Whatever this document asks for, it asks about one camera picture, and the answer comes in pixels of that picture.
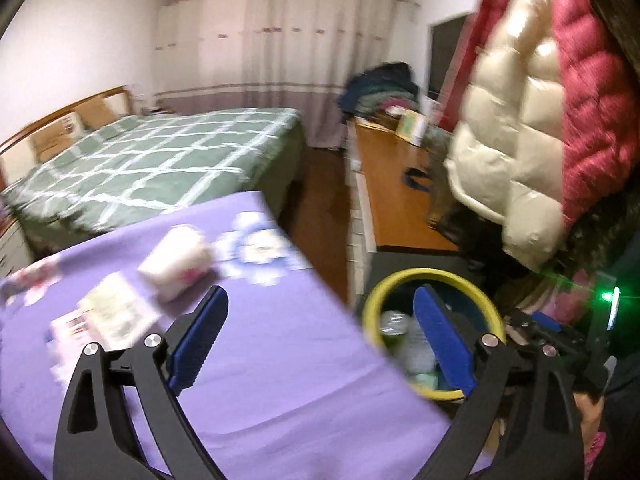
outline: yellow ring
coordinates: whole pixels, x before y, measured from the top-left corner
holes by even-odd
[[[382,304],[386,297],[403,283],[421,278],[447,283],[447,285],[451,285],[465,294],[482,312],[482,316],[488,326],[488,331],[498,336],[501,341],[505,340],[504,325],[500,314],[498,314],[494,304],[486,294],[473,283],[446,270],[406,269],[395,272],[378,283],[364,304],[362,325],[365,337],[372,345],[380,349],[385,349],[385,343],[380,335],[380,314],[382,313]],[[417,383],[411,383],[411,387],[420,396],[433,400],[459,400],[465,397],[462,390],[432,390]]]

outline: purple tablecloth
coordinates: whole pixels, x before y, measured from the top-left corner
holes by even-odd
[[[258,193],[244,192],[119,229],[60,253],[62,278],[41,299],[24,306],[20,294],[3,305],[0,413],[48,478],[63,399],[49,369],[49,323],[117,270],[153,303],[136,267],[171,226],[192,224],[213,242],[237,227],[238,213],[265,211]],[[184,413],[230,480],[412,479],[446,418],[367,345],[315,272],[299,267],[217,280],[228,292],[228,319],[179,397]],[[204,279],[171,308],[195,307],[211,283]],[[127,390],[147,459],[166,471]]]

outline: barcode label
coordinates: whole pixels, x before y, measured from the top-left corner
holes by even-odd
[[[84,320],[84,316],[78,316],[78,317],[73,318],[71,321],[67,321],[66,325],[69,328],[73,328],[76,325],[81,324],[81,323],[85,323],[85,322],[86,321]]]

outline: blue gripper pad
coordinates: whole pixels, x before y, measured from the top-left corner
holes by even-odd
[[[551,330],[552,332],[560,332],[562,330],[562,326],[555,319],[550,318],[546,314],[542,314],[542,312],[534,312],[531,314],[531,317],[547,330]]]
[[[183,314],[169,328],[175,326],[184,335],[168,356],[170,375],[167,385],[177,397],[198,376],[213,343],[226,320],[228,297],[220,286],[213,286],[190,314]]]
[[[447,307],[424,286],[414,294],[414,315],[436,355],[444,377],[453,388],[468,396],[476,387],[471,352],[442,311]]]

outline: puffer jacket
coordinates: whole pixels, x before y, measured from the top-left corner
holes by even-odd
[[[504,251],[539,270],[562,223],[562,99],[552,0],[511,0],[478,57],[445,165],[457,200],[503,224]]]

